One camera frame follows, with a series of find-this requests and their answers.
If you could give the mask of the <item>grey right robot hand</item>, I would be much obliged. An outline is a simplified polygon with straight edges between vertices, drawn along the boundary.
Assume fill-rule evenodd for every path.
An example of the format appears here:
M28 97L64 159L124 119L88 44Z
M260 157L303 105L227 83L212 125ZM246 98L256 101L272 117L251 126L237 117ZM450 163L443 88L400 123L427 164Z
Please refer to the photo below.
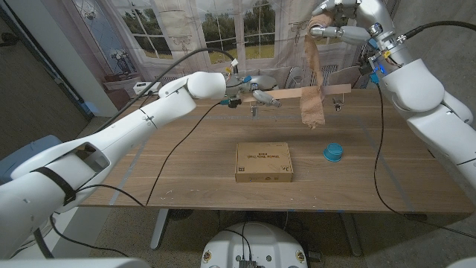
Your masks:
M380 50L391 50L399 43L395 26L385 5L379 0L326 0L312 11L313 16L341 15L354 19L356 26L333 27L329 22L310 22L309 35L335 37L359 45L373 39Z

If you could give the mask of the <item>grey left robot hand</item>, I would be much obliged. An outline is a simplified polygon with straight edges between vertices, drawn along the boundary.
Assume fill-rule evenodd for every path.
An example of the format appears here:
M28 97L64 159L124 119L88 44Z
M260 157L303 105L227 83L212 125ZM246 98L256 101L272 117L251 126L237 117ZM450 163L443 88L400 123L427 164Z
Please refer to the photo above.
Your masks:
M270 76L257 75L238 77L232 75L226 82L225 97L229 108L237 108L245 102L245 96L253 98L251 102L257 105L275 106L279 108L281 102L270 95L270 91L279 89L277 81Z

